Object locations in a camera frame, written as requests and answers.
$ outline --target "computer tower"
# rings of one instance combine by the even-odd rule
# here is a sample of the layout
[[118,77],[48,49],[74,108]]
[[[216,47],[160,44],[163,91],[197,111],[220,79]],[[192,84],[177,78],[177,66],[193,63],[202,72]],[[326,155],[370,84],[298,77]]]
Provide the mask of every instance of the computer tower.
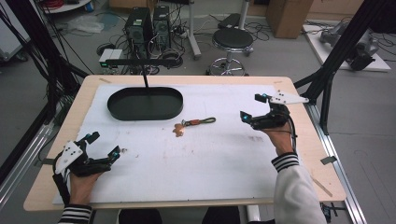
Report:
[[125,23],[125,33],[127,35],[130,48],[139,58],[149,59],[154,37],[152,31],[151,16],[148,7],[134,7]]
[[169,20],[169,7],[156,6],[152,17],[152,24],[159,49],[171,48],[171,27]]

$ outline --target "keychain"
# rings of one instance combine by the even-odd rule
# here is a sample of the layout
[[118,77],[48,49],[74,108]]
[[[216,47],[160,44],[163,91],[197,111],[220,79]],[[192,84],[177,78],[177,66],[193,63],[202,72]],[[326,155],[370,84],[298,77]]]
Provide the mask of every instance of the keychain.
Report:
[[204,124],[204,123],[213,123],[215,122],[215,118],[208,118],[208,119],[192,119],[189,121],[182,120],[181,123],[175,124],[175,129],[173,132],[176,134],[176,137],[183,136],[184,128],[192,125]]

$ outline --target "white sleeve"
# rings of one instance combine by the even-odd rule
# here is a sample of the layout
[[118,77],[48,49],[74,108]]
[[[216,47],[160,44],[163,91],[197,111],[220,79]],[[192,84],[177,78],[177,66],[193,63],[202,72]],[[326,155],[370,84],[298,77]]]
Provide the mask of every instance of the white sleeve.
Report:
[[88,205],[68,204],[58,224],[88,224],[91,214],[92,208]]
[[286,153],[272,161],[278,171],[274,196],[276,224],[327,223],[318,196],[297,154]]

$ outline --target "stool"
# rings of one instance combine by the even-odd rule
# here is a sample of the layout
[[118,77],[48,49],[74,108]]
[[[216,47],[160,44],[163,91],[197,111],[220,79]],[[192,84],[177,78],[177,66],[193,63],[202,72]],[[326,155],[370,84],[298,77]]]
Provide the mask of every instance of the stool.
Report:
[[206,73],[214,76],[245,76],[245,67],[236,59],[233,59],[234,52],[247,52],[253,44],[253,37],[243,30],[235,28],[223,28],[213,34],[213,45],[227,51],[227,58],[215,60]]

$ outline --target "hand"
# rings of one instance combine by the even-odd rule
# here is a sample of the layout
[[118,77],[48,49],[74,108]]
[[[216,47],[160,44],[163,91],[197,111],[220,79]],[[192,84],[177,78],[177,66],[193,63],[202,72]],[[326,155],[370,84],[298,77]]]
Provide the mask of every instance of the hand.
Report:
[[276,148],[276,154],[278,156],[284,153],[293,152],[290,138],[290,126],[288,123],[282,127],[263,129],[262,131],[270,137],[271,142]]
[[70,203],[88,205],[91,201],[93,186],[101,174],[84,177],[78,177],[74,174],[70,174]]

